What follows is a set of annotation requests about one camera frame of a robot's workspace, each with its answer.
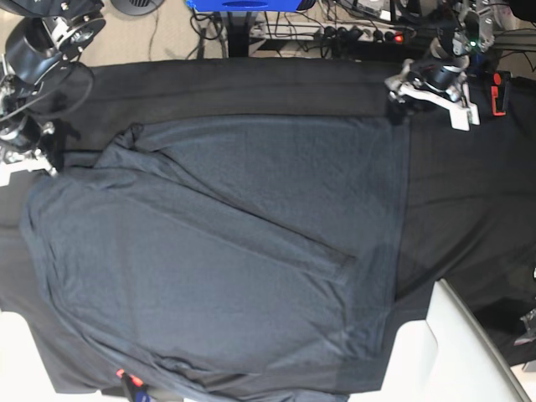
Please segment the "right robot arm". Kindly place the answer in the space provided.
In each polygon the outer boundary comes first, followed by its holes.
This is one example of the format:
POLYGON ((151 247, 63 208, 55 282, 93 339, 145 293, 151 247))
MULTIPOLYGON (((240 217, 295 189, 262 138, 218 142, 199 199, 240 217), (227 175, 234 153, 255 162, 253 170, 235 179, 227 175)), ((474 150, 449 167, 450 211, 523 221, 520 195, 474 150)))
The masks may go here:
POLYGON ((55 112, 34 111, 78 68, 78 58, 105 27, 101 1, 3 1, 21 19, 1 54, 1 184, 13 174, 45 171, 54 176, 54 120, 75 111, 80 100, 55 112))

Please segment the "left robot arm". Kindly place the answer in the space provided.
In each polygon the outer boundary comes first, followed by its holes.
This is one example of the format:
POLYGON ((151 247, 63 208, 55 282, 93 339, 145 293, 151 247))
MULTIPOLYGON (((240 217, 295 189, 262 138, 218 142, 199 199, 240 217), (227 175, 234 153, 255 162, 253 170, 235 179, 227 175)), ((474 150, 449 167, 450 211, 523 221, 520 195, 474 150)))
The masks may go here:
POLYGON ((394 3, 403 20, 415 28, 435 32, 419 59, 406 59, 397 75, 384 81, 389 91, 390 122, 398 126, 426 106, 448 112, 451 127, 470 131, 481 124, 479 108, 471 100, 467 70, 471 57, 487 52, 495 42, 495 20, 490 1, 439 1, 426 16, 394 3))

